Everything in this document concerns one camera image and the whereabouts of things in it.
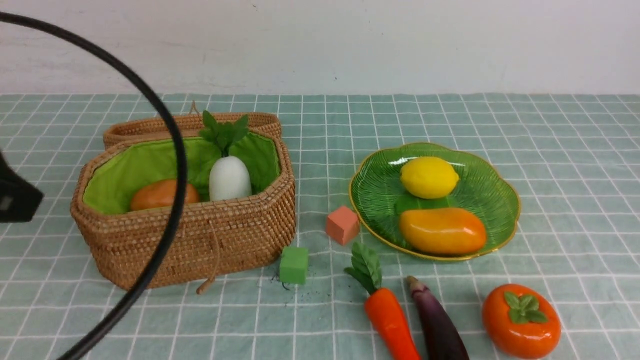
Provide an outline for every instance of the persimmon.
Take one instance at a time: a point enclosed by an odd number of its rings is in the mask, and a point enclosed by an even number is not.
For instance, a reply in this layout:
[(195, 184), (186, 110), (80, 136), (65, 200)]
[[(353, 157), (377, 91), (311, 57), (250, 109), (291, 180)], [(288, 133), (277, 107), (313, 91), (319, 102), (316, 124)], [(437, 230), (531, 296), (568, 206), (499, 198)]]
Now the persimmon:
[(482, 320), (495, 346), (520, 359), (545, 357), (560, 342), (556, 310), (523, 285), (504, 284), (491, 291), (484, 300)]

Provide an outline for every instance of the green plate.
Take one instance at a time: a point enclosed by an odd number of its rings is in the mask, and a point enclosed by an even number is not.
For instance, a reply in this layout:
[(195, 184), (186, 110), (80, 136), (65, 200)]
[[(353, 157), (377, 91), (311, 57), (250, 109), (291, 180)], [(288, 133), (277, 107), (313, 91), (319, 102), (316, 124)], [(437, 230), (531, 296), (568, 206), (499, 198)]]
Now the green plate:
[[(437, 156), (453, 165), (460, 181), (449, 196), (424, 200), (404, 189), (400, 168), (420, 156)], [(383, 243), (407, 254), (439, 261), (467, 260), (498, 250), (515, 235), (520, 216), (518, 194), (486, 160), (426, 142), (369, 155), (351, 178), (349, 199), (360, 222)], [(487, 232), (484, 248), (472, 254), (445, 257), (420, 252), (404, 240), (397, 226), (402, 211), (444, 207), (464, 208), (482, 220)]]

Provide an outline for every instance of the carrot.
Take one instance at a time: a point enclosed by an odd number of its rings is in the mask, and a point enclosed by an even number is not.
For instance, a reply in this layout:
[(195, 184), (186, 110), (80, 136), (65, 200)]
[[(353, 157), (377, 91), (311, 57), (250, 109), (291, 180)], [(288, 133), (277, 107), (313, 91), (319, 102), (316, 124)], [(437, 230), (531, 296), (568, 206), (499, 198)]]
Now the carrot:
[(394, 360), (420, 360), (409, 323), (396, 295), (382, 287), (380, 260), (375, 251), (362, 243), (351, 249), (351, 267), (344, 271), (356, 279), (369, 293), (364, 310), (371, 325), (385, 342)]

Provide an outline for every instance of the basket handle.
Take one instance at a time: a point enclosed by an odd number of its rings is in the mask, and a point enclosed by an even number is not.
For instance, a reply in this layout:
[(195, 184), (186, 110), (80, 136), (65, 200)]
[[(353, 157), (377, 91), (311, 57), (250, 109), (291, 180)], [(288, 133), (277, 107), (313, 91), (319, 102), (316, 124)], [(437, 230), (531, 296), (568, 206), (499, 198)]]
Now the basket handle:
[[(211, 226), (211, 229), (213, 229), (213, 223), (211, 222), (211, 220), (209, 220), (208, 223), (209, 223), (209, 226)], [(196, 294), (198, 295), (201, 295), (202, 293), (207, 291), (207, 288), (216, 280), (216, 273), (218, 272), (218, 265), (220, 264), (220, 242), (218, 241), (216, 232), (212, 231), (211, 233), (213, 235), (213, 241), (209, 242), (209, 245), (211, 246), (211, 250), (215, 251), (216, 253), (216, 260), (214, 262), (213, 271), (211, 271), (211, 275), (196, 290)]]
[(198, 116), (200, 115), (200, 112), (198, 111), (198, 108), (196, 107), (196, 101), (195, 100), (191, 101), (191, 109), (189, 109), (189, 113), (187, 115), (191, 115), (192, 113), (196, 113), (196, 114), (198, 114)]

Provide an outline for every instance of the toy vegetable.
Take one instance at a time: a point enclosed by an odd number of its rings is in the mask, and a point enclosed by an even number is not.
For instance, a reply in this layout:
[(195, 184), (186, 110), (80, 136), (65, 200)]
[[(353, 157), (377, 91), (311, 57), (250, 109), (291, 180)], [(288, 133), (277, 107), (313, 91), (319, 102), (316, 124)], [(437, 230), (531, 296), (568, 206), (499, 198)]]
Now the toy vegetable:
[(560, 342), (556, 310), (526, 286), (505, 284), (495, 288), (484, 300), (482, 320), (495, 346), (520, 359), (546, 357)]
[[(146, 185), (133, 195), (129, 207), (131, 211), (139, 211), (171, 206), (173, 205), (176, 187), (176, 179), (165, 179)], [(192, 184), (187, 184), (184, 203), (193, 204), (199, 201), (200, 196), (196, 188)]]
[(250, 196), (249, 170), (242, 160), (229, 154), (231, 145), (249, 133), (249, 116), (244, 115), (235, 123), (218, 122), (205, 110), (202, 112), (202, 122), (205, 129), (199, 132), (200, 137), (213, 143), (221, 156), (209, 172), (209, 198), (217, 201)]
[(364, 310), (394, 360), (420, 360), (409, 324), (393, 291), (382, 287), (382, 270), (375, 251), (362, 243), (351, 248), (351, 267), (344, 271), (369, 293)]
[(431, 290), (413, 276), (406, 281), (420, 315), (429, 360), (469, 360), (456, 326)]

